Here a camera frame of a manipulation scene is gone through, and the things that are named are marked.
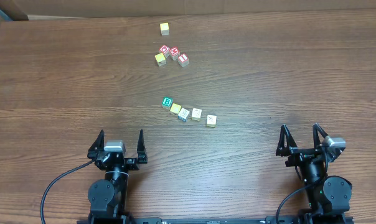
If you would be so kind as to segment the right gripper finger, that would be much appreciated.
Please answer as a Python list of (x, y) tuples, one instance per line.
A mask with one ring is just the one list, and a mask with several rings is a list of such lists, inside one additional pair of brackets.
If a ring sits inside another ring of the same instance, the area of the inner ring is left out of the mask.
[(287, 127), (283, 124), (280, 130), (280, 139), (276, 149), (277, 156), (290, 156), (298, 150), (298, 147)]
[(328, 136), (328, 134), (321, 128), (321, 126), (318, 123), (313, 124), (313, 143), (314, 148), (317, 148), (320, 144), (320, 138), (319, 136), (322, 136), (324, 139)]

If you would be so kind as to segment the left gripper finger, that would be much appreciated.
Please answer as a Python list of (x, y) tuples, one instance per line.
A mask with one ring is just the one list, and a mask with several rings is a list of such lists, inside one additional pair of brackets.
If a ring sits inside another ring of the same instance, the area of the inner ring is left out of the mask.
[(105, 140), (105, 132), (102, 129), (94, 141), (94, 143), (90, 146), (87, 155), (88, 156), (97, 156), (100, 151), (104, 148), (104, 140)]
[(138, 145), (137, 145), (136, 152), (138, 154), (138, 162), (139, 163), (147, 163), (148, 162), (148, 156), (147, 156), (146, 148), (145, 148), (145, 145), (144, 145), (144, 135), (143, 135), (142, 129), (139, 132)]

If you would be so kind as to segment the yellow top wooden block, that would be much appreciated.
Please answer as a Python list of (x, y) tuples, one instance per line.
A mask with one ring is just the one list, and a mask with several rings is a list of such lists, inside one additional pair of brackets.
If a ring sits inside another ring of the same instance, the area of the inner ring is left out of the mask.
[(181, 105), (178, 105), (176, 103), (173, 103), (170, 108), (170, 112), (172, 114), (179, 114), (180, 110), (182, 109)]

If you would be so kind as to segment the blue edged wooden block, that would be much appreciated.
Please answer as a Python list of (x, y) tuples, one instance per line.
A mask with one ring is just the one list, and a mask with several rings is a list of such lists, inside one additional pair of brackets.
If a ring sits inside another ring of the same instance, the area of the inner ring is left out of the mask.
[(180, 112), (178, 113), (178, 118), (184, 122), (187, 121), (187, 117), (189, 116), (190, 114), (190, 111), (185, 109), (185, 108), (181, 108)]

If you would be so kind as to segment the green letter B block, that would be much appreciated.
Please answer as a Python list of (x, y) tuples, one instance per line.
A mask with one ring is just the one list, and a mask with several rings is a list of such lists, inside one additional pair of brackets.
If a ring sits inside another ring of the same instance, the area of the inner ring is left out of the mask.
[(170, 98), (170, 97), (164, 97), (163, 101), (161, 103), (161, 106), (163, 108), (169, 110), (169, 109), (171, 109), (172, 104), (173, 104), (173, 99), (172, 98)]

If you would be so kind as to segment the beige picture wooden block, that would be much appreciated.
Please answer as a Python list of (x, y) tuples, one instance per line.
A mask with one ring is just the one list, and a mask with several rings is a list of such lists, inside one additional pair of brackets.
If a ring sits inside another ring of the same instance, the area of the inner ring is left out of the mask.
[(198, 108), (193, 108), (192, 109), (192, 114), (191, 118), (192, 120), (200, 121), (201, 120), (201, 115), (202, 115), (202, 110)]

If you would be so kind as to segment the beige drawing wooden block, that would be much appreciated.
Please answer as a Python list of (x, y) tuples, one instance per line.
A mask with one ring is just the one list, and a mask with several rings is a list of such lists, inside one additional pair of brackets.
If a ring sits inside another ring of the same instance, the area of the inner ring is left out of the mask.
[(214, 128), (217, 125), (217, 117), (216, 115), (208, 115), (206, 120), (206, 126)]

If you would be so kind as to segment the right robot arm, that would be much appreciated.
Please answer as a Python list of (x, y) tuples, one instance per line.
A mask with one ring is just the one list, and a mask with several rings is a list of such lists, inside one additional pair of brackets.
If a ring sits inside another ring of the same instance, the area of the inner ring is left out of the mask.
[[(294, 167), (303, 187), (286, 196), (279, 204), (275, 223), (353, 223), (346, 217), (350, 210), (352, 184), (347, 179), (329, 175), (329, 164), (334, 162), (346, 148), (341, 137), (328, 135), (319, 124), (313, 125), (313, 147), (300, 149), (287, 125), (282, 125), (276, 155), (286, 157), (285, 166)], [(283, 205), (293, 196), (305, 192), (309, 208), (301, 209), (293, 217), (280, 215)]]

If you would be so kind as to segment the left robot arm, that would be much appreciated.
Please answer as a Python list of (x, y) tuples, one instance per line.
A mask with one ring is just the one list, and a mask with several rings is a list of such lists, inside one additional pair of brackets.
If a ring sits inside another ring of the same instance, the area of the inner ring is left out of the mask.
[(89, 223), (132, 224), (136, 222), (125, 207), (129, 172), (139, 170), (141, 164), (148, 162), (143, 130), (139, 132), (137, 156), (126, 157), (125, 152), (124, 141), (105, 142), (104, 131), (100, 131), (89, 148), (87, 157), (97, 168), (105, 172), (105, 177), (92, 183), (88, 189)]

